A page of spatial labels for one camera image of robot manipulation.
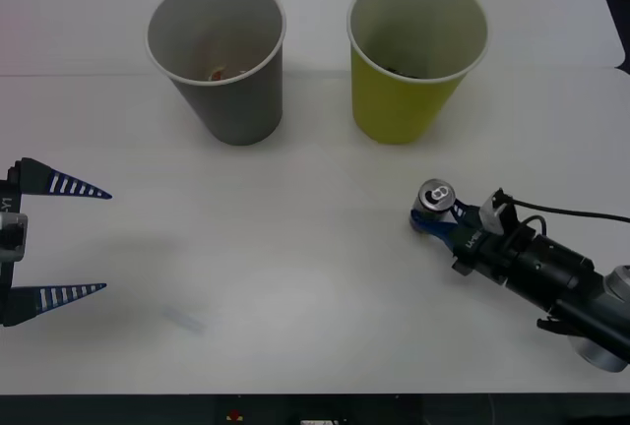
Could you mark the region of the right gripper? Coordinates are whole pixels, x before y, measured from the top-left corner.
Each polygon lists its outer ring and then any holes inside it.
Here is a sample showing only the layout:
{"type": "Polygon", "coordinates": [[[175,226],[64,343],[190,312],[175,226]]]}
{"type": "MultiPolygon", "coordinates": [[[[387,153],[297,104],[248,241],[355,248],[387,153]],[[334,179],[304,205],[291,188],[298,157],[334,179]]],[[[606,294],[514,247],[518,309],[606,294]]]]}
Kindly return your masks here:
{"type": "Polygon", "coordinates": [[[488,231],[481,221],[482,209],[457,199],[443,212],[412,209],[411,227],[420,233],[442,241],[452,252],[452,268],[462,274],[477,272],[497,285],[508,279],[509,256],[504,247],[507,237],[515,230],[515,208],[500,206],[490,217],[503,229],[501,234],[488,231]]]}

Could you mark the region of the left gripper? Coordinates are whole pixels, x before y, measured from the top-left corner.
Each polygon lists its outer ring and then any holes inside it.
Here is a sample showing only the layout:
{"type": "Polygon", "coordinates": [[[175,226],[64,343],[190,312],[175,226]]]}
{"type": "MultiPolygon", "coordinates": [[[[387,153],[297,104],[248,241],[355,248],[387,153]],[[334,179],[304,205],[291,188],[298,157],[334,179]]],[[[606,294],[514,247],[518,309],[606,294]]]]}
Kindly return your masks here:
{"type": "Polygon", "coordinates": [[[107,287],[106,283],[12,287],[14,264],[24,257],[25,216],[22,194],[111,199],[97,186],[32,158],[20,160],[1,181],[1,326],[14,327],[39,315],[83,299],[107,287]]]}

